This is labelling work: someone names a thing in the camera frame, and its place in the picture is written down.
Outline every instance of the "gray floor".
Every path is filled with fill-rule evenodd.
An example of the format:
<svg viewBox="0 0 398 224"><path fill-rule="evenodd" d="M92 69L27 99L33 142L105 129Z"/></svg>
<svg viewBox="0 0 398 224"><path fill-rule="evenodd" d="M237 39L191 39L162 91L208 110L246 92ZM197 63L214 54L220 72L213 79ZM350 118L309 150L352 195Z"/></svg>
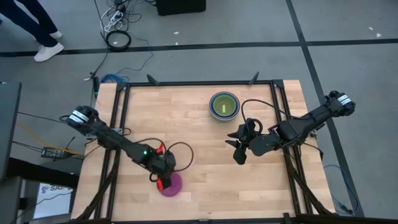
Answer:
<svg viewBox="0 0 398 224"><path fill-rule="evenodd" d="M40 0L65 34L66 49L101 49L100 23L93 1ZM107 9L98 0L100 11ZM293 0L304 36L311 40L398 38L398 2L390 0ZM208 0L204 13L159 17L154 7L140 4L142 19L131 31L150 44L217 44L230 42L298 41L285 1ZM32 37L7 19L0 26L0 52L37 48ZM144 42L133 41L133 46ZM367 217L398 218L398 169L394 113L398 79L398 44L310 47L323 91L339 90L357 102L355 114L335 119L341 144ZM110 54L98 73L123 67L138 68L148 52ZM0 80L22 82L20 111L57 119L76 105L90 104L89 76L104 54L60 55L35 63L32 57L0 58ZM140 72L123 72L131 82L144 82L151 74L159 81L247 80L257 71L261 79L299 79L308 108L319 105L300 47L175 50L154 52ZM21 122L51 144L83 151L84 139L71 128L51 121L18 116ZM16 128L16 141L40 146ZM338 164L327 128L318 135L325 152L324 165ZM14 146L13 157L41 164L48 162L34 151ZM327 169L332 194L350 207L338 170Z"/></svg>

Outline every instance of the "wooden tabletop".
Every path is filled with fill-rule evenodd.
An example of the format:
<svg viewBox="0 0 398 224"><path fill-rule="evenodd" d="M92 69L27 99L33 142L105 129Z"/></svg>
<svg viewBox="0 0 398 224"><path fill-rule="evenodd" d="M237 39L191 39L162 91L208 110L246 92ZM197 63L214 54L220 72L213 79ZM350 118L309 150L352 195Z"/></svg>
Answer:
<svg viewBox="0 0 398 224"><path fill-rule="evenodd" d="M292 115L307 112L298 80L284 81ZM109 124L116 84L102 84L96 102L100 118ZM256 157L247 151L243 166L233 159L234 148L227 145L228 133L243 123L241 115L222 123L208 111L208 102L219 91L234 93L241 102L255 98L272 103L269 85L220 86L153 86L130 89L126 128L132 130L132 141L159 138L167 146L184 141L195 152L193 164L180 175L182 191L175 197L161 196L156 185L149 182L149 173L134 164L122 152L113 211L113 221L198 220L230 218L276 218L289 212L294 216L289 182L282 151L272 151ZM124 93L119 101L119 124ZM264 129L276 124L275 111L266 105L250 102L245 105L247 118L257 118ZM307 143L317 145L313 138ZM149 141L153 147L159 143ZM96 147L88 145L86 153ZM172 149L177 160L176 169L186 166L190 151L185 146ZM79 216L93 199L100 182L104 149L91 153L82 166L72 218ZM319 152L302 146L302 162L307 184L330 211L334 211L328 183ZM297 186L302 210L302 192ZM108 193L104 196L106 212Z"/></svg>

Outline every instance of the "person's leg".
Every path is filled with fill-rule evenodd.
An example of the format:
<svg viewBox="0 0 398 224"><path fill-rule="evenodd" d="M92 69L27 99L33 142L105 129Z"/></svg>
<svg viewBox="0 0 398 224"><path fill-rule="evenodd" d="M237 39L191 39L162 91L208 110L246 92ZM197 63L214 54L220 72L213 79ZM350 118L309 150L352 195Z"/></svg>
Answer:
<svg viewBox="0 0 398 224"><path fill-rule="evenodd" d="M43 6L37 0L17 0L22 3L29 12L36 17L40 26L44 28L49 34L56 33L57 27L47 14Z"/></svg>
<svg viewBox="0 0 398 224"><path fill-rule="evenodd" d="M44 47L54 47L58 44L58 41L18 7L14 0L0 0L0 13L32 34Z"/></svg>

